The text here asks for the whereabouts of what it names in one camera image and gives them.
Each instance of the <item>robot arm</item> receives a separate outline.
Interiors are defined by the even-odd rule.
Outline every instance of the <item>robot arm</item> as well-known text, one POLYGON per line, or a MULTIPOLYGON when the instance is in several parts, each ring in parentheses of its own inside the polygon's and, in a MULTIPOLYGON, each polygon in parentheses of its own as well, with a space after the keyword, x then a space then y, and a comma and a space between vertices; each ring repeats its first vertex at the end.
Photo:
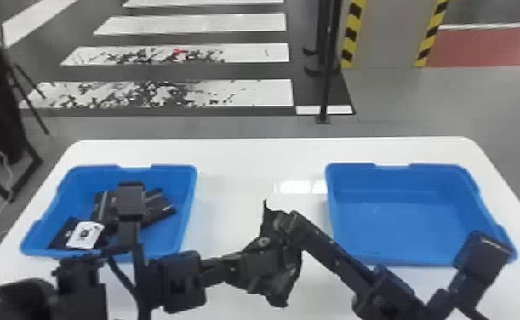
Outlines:
POLYGON ((37 279, 0 286, 0 320, 107 319, 106 289, 98 275, 104 262, 134 296, 139 320, 149 320, 151 311, 159 307, 176 313, 203 306, 206 288, 220 283, 263 295, 271 306, 285 307, 300 276, 303 251, 354 292, 352 310, 362 320, 443 320, 454 309, 470 319, 483 320, 476 311, 477 303, 512 255, 507 246, 472 233, 454 261, 458 273, 452 283, 423 303, 386 267, 368 269, 303 215, 272 211, 264 203, 260 234, 242 251, 207 260, 188 251, 146 264, 142 245, 136 240, 141 212, 146 210, 143 191, 141 184, 119 186, 118 246, 99 256, 62 260, 54 271, 56 291, 37 279), (135 286, 112 259, 127 252, 133 255, 135 286))

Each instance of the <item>white label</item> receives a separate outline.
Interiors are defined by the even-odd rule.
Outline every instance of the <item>white label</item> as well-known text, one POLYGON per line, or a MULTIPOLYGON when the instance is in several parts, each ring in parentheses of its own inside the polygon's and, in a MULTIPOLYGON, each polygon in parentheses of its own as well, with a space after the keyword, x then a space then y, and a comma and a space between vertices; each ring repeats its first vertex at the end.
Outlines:
POLYGON ((76 249, 92 249, 103 229, 105 229, 105 226, 100 223, 91 221, 79 222, 66 246, 76 249))

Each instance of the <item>yellow and black striped pole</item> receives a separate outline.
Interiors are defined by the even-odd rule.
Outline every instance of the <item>yellow and black striped pole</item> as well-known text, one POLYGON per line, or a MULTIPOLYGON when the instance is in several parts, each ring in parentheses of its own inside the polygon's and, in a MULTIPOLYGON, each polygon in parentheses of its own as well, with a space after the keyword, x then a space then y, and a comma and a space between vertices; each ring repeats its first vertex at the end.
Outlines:
POLYGON ((422 42, 420 43, 419 53, 416 56, 414 66, 426 66, 428 55, 430 54, 432 46, 434 45, 434 40, 437 37, 438 27, 443 23, 444 15, 446 14, 446 9, 449 6, 449 2, 450 0, 437 0, 437 3, 434 7, 434 12, 432 13, 432 17, 428 21, 428 27, 426 28, 426 36, 424 40, 422 40, 422 42))
POLYGON ((357 52, 357 41, 363 21, 363 10, 367 0, 351 0, 349 15, 343 40, 343 50, 341 51, 341 68, 349 69, 353 67, 353 58, 357 52))

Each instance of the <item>blue plastic bin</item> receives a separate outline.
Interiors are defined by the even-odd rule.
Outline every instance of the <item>blue plastic bin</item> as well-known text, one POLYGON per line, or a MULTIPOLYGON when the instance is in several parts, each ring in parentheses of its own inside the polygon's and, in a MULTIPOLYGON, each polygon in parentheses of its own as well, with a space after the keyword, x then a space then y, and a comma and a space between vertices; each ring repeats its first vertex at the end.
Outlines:
MULTIPOLYGON (((68 218, 90 218, 97 192, 116 189, 120 182, 141 181, 147 190, 161 188, 163 195, 177 211, 175 215, 140 232, 139 240, 145 246, 146 258, 177 253, 190 217, 196 178, 196 168, 185 165, 154 165, 150 168, 121 168, 114 165, 75 167, 61 181, 43 217, 35 221, 27 232, 20 250, 23 254, 56 259, 85 254, 86 251, 47 247, 68 218)), ((119 256, 118 260, 130 261, 130 255, 119 256)))
POLYGON ((473 231, 514 249, 460 166, 331 163, 325 175, 334 239, 365 263, 451 266, 473 231))

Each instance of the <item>white table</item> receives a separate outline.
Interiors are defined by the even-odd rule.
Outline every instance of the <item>white table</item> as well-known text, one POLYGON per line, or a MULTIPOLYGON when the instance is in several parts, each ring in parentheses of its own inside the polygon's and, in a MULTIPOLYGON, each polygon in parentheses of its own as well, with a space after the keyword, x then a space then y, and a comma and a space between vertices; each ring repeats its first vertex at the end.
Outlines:
MULTIPOLYGON (((183 249, 196 249, 203 258, 241 249, 257 235, 261 201, 268 197, 273 209, 297 209, 331 232, 327 217, 323 171, 330 162, 378 164, 457 163, 467 168, 498 223, 508 231, 519 258, 508 265, 483 297, 479 310, 492 320, 520 319, 520 201, 480 147, 458 137, 276 139, 276 140, 107 140, 82 141, 71 146, 43 182, 26 210, 0 244, 0 283, 27 277, 53 281, 57 261, 26 257, 20 241, 39 219, 66 172, 77 165, 117 163, 148 166, 154 163, 189 163, 198 169, 195 202, 183 249)), ((311 256, 287 309, 268 306, 258 295, 227 285, 207 290, 206 306, 164 319, 354 319, 350 292, 340 280, 311 256)), ((135 319, 134 302, 117 279, 104 268, 111 319, 135 319)), ((131 275, 131 268, 124 270, 131 275)), ((428 300, 446 287, 452 268, 397 267, 392 270, 428 300)), ((462 318, 455 312, 453 319, 462 318)))

